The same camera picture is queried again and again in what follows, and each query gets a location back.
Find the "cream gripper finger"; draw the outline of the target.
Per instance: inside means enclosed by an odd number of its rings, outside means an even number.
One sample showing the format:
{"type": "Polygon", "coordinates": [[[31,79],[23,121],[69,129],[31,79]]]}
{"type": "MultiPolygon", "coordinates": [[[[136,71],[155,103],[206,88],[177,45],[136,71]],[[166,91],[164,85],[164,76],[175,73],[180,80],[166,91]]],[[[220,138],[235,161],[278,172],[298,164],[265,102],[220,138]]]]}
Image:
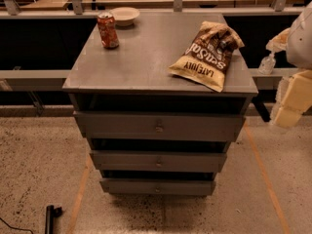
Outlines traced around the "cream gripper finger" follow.
{"type": "Polygon", "coordinates": [[[288,89],[290,83],[290,78],[289,77],[283,77],[279,84],[278,84],[278,88],[277,88],[277,92],[276,92],[276,101],[277,102],[281,102],[283,100],[283,97],[288,89]]]}
{"type": "Polygon", "coordinates": [[[301,118],[301,114],[290,109],[279,107],[273,110],[273,123],[281,128],[293,127],[301,118]]]}

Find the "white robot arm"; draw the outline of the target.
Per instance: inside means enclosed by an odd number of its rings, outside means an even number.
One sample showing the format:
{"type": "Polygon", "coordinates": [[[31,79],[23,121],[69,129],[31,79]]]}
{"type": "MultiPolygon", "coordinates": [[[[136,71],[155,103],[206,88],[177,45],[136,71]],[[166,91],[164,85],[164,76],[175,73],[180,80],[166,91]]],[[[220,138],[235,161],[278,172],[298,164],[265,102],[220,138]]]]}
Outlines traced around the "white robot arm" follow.
{"type": "Polygon", "coordinates": [[[291,128],[312,106],[312,2],[290,28],[267,43],[266,49],[285,51],[288,63],[298,68],[294,75],[281,80],[271,113],[272,125],[291,128]]]}

